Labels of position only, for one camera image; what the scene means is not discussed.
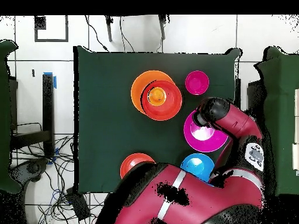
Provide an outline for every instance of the small magenta bowl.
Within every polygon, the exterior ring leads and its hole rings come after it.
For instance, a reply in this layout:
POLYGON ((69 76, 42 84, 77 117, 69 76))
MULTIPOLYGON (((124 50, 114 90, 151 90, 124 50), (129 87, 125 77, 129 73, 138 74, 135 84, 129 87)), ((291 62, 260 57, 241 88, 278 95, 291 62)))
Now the small magenta bowl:
POLYGON ((185 86, 189 93, 202 95, 208 89, 208 76, 202 71, 193 71, 188 74, 185 86))

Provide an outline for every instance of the magenta bowl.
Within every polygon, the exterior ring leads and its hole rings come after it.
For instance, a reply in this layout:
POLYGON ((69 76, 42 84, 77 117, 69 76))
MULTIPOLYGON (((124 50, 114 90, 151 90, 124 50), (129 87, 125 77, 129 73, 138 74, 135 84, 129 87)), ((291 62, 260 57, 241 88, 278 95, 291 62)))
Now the magenta bowl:
POLYGON ((208 76, 202 71, 193 71, 188 74, 185 86, 189 93, 202 95, 208 89, 208 76))
POLYGON ((227 141, 228 135, 222 131, 198 127, 192 120, 193 111, 187 117, 184 124, 184 136, 187 143, 196 151, 213 152, 221 148, 227 141))

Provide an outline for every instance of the dark green table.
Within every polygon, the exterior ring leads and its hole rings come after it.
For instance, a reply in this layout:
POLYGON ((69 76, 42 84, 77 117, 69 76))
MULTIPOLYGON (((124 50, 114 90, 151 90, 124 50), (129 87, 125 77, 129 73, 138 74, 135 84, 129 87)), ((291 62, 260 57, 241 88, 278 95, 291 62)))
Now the dark green table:
MULTIPOLYGON (((180 166, 196 153, 183 135, 186 117, 201 99, 234 99, 234 64, 240 50, 226 54, 96 53, 78 49, 79 66, 79 191, 113 192, 120 182, 120 165, 130 154, 142 152, 156 162, 180 166), (180 112, 168 121, 154 121, 132 104, 135 78, 149 70, 168 74, 183 95, 180 112), (185 78, 204 71, 210 87, 201 96, 185 89, 185 78)), ((215 162, 224 146, 208 153, 215 162)))
POLYGON ((292 144, 295 133, 295 89, 299 89, 299 55, 286 54, 276 47, 265 51, 256 65, 267 90, 265 124, 272 142, 279 194, 299 195, 299 176, 293 170, 292 144))
POLYGON ((9 193, 19 193, 21 186, 9 175, 11 165, 11 99, 7 56, 17 49, 10 40, 0 40, 0 190, 9 193))

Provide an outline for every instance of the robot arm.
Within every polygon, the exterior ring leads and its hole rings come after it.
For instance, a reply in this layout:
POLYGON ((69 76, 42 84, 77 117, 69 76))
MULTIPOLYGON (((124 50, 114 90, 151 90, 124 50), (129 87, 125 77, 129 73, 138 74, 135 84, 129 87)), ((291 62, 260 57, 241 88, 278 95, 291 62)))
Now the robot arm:
POLYGON ((193 114, 193 121, 199 127, 211 126, 221 130, 231 138, 256 136, 262 139, 262 133, 254 120, 229 101, 221 98, 203 99, 193 114))
POLYGON ((209 183, 171 164, 138 164, 106 199, 97 224, 257 223, 263 198, 258 126, 233 104, 215 97, 200 103, 193 121, 220 129, 233 140, 229 159, 209 183))

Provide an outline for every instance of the bowl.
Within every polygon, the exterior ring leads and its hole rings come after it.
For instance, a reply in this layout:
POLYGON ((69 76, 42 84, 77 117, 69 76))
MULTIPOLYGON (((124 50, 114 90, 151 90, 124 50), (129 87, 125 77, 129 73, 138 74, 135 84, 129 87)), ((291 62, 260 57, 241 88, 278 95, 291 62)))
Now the bowl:
POLYGON ((179 88, 167 80, 150 83, 141 95, 141 106, 145 114, 157 121, 173 118, 179 112, 182 101, 179 88))
POLYGON ((138 111, 142 112, 143 114, 145 114, 145 112, 142 109, 140 103, 141 94, 146 86, 155 80, 166 80, 174 84, 172 79, 162 71, 145 71, 140 76, 138 76, 132 84, 131 99, 133 105, 138 111))
POLYGON ((184 159, 180 168, 208 183, 214 162, 207 155, 194 153, 184 159))
POLYGON ((193 111, 184 123, 184 136, 187 143, 196 151, 213 152, 226 143, 228 135, 211 127, 198 127, 192 120, 193 111))
POLYGON ((135 165, 141 162, 155 163, 152 157, 143 153, 134 153, 124 159, 120 166, 120 177, 123 178, 135 165))
POLYGON ((193 95, 202 95, 207 91, 208 85, 208 76, 202 71, 191 72, 185 80, 186 89, 193 95))

